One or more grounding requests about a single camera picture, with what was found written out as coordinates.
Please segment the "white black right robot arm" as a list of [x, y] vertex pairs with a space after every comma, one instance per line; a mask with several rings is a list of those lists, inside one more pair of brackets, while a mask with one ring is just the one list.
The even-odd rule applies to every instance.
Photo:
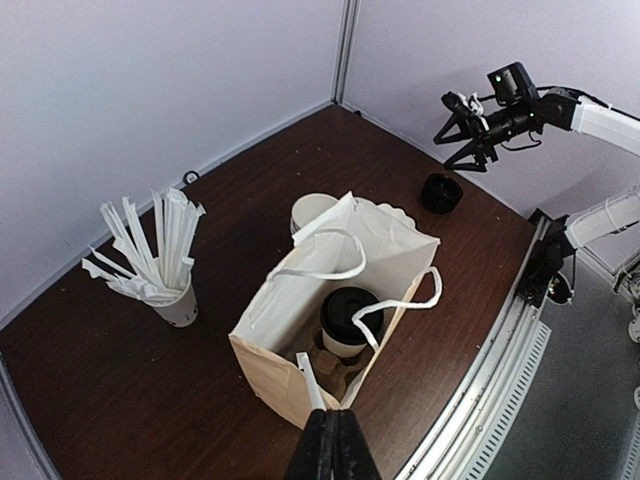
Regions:
[[611, 238], [639, 225], [639, 121], [567, 87], [509, 87], [490, 98], [493, 107], [444, 94], [449, 117], [433, 143], [445, 149], [445, 169], [519, 214], [540, 210], [549, 219], [516, 285], [539, 307], [571, 295], [560, 272], [581, 248], [609, 270], [637, 251]]

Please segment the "white paper coffee cup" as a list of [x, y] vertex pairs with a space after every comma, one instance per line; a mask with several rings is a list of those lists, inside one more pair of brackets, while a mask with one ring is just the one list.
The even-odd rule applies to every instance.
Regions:
[[322, 340], [324, 348], [341, 358], [351, 358], [365, 348], [377, 352], [383, 335], [384, 322], [331, 323], [323, 321]]

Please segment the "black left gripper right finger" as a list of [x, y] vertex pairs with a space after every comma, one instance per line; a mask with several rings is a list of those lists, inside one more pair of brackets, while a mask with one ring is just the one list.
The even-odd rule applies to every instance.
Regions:
[[364, 433], [352, 410], [336, 412], [334, 478], [341, 480], [381, 479]]

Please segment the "cardboard cup carrier tray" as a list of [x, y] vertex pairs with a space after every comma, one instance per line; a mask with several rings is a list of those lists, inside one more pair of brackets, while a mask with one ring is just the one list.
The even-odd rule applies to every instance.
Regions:
[[310, 341], [308, 356], [319, 386], [341, 401], [350, 384], [370, 362], [373, 350], [366, 346], [354, 357], [338, 357], [324, 347], [322, 331], [318, 330]]

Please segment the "black plastic cup lid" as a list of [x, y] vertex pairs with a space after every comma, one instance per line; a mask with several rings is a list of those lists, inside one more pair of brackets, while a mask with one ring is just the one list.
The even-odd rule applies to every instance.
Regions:
[[320, 322], [348, 323], [362, 308], [378, 303], [378, 299], [368, 290], [347, 286], [332, 291], [320, 307]]

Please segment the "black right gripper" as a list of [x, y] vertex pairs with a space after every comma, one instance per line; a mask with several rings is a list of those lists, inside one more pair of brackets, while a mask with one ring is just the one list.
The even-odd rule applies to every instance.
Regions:
[[496, 145], [537, 127], [536, 115], [528, 107], [506, 107], [472, 120], [470, 115], [452, 113], [433, 142], [445, 145], [473, 139], [447, 159], [444, 168], [486, 173], [487, 160], [495, 162], [498, 159]]

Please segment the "single white straw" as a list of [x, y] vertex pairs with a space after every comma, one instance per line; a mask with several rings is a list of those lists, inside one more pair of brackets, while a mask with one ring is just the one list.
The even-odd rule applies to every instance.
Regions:
[[298, 368], [304, 375], [312, 409], [325, 411], [326, 405], [321, 394], [320, 387], [316, 381], [308, 354], [306, 352], [297, 352], [296, 361]]

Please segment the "brown paper takeout bag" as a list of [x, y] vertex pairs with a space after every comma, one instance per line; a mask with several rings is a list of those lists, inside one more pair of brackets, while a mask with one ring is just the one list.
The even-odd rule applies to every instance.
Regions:
[[292, 236], [229, 335], [255, 395], [303, 427], [312, 402], [299, 356], [330, 409], [347, 409], [407, 310], [433, 308], [440, 240], [403, 210], [350, 193]]

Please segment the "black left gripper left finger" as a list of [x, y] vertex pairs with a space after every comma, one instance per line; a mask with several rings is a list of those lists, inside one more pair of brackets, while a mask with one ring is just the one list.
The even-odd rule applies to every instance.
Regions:
[[337, 426], [336, 410], [313, 410], [289, 461], [284, 479], [333, 479], [333, 447]]

